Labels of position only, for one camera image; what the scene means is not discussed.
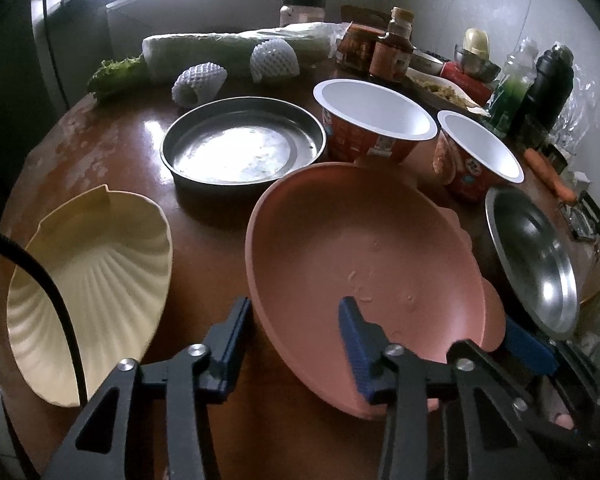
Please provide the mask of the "person's hand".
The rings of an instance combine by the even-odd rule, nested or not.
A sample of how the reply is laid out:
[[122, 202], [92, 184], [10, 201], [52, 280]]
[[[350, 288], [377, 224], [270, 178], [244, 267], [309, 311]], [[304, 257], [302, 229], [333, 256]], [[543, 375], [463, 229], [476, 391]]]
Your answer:
[[550, 421], [553, 424], [559, 427], [565, 428], [567, 430], [576, 429], [576, 424], [574, 423], [572, 416], [565, 408], [563, 408], [562, 410], [551, 412], [548, 415], [548, 417], [550, 418]]

